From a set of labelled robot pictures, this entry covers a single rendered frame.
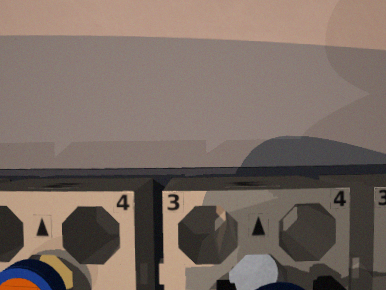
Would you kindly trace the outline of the grey bench mat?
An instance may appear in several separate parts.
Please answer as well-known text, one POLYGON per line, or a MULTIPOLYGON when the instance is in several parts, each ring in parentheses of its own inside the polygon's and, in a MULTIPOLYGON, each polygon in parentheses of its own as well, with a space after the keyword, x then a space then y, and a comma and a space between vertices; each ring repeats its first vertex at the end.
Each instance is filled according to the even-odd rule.
POLYGON ((0 169, 386 164, 386 50, 0 35, 0 169))

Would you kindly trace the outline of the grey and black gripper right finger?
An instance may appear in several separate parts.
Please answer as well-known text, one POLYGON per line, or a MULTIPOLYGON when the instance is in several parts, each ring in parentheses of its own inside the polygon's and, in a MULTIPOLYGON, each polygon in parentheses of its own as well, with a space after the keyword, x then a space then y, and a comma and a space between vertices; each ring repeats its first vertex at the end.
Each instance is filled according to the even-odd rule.
POLYGON ((313 290, 346 290, 332 276, 318 276, 313 281, 313 290))

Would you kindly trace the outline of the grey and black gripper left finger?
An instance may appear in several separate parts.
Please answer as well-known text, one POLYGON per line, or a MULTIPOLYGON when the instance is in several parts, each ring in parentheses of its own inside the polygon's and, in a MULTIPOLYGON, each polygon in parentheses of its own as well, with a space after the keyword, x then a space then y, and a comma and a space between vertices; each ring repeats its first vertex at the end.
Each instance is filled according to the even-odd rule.
POLYGON ((230 280, 217 280, 217 290, 237 290, 235 283, 230 283, 230 280))

